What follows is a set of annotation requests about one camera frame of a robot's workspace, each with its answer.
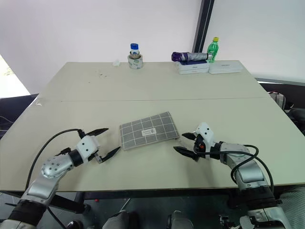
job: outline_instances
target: blue bottle cap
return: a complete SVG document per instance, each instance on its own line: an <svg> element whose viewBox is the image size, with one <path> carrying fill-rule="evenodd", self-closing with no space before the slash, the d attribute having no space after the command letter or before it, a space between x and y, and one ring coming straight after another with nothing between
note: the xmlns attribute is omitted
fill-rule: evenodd
<svg viewBox="0 0 305 229"><path fill-rule="evenodd" d="M131 43L130 48L133 49L133 50L137 50L137 49L139 49L139 45L136 44L136 43Z"/></svg>

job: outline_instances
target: robotic arm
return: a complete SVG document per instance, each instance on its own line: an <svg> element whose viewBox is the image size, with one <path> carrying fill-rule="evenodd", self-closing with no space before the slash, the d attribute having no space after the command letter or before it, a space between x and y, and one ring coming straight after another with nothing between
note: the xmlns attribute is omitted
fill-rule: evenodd
<svg viewBox="0 0 305 229"><path fill-rule="evenodd" d="M9 218L0 225L0 229L35 229L55 195L59 181L67 172L81 164L87 164L93 158L101 163L119 150L120 147L114 149L104 158L97 154L100 145L95 135L106 130L108 129L104 128L84 134L74 150L47 159L39 176L26 189Z"/></svg>
<svg viewBox="0 0 305 229"><path fill-rule="evenodd" d="M261 168L252 160L254 157L246 146L215 142L214 133L207 123L201 123L194 132L182 135L195 141L193 151L176 146L174 149L177 152L195 161L200 157L218 159L233 170L234 181L240 190L239 202L244 202L248 206L247 219L252 228L291 229Z"/></svg>

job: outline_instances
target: green plastic bottle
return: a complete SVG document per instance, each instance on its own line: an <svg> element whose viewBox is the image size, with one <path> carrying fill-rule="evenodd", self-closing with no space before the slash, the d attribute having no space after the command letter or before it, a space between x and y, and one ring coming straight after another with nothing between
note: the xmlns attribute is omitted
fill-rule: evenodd
<svg viewBox="0 0 305 229"><path fill-rule="evenodd" d="M209 45L208 47L208 52L212 54L212 58L210 59L210 63L214 63L215 62L215 58L216 58L216 54L218 52L218 37L214 37L213 38L213 42Z"/></svg>

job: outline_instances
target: tape roll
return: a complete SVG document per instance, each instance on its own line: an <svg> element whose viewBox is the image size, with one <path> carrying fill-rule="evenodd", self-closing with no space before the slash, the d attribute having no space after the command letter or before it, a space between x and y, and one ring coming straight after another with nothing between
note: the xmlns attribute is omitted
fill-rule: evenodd
<svg viewBox="0 0 305 229"><path fill-rule="evenodd" d="M140 55L139 59L132 59L130 56L127 56L129 67L132 69L138 69L143 67L143 56Z"/></svg>

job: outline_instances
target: white table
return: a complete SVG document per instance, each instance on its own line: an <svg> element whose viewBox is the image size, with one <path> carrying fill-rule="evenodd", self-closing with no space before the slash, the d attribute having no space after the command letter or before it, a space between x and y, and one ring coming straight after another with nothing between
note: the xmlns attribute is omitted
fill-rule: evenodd
<svg viewBox="0 0 305 229"><path fill-rule="evenodd" d="M0 190L24 190L35 155L61 130L108 127L98 136L103 155L118 146L119 124L165 111L180 134L207 122L217 141L257 146L275 185L305 183L304 136L246 69L179 75L172 62L140 70L126 63L67 63L0 141ZM76 133L52 141L32 178L43 161L78 141ZM213 159L196 163L173 149L192 144L182 137L120 150L105 163L93 160L69 172L59 191L236 187L229 167Z"/></svg>

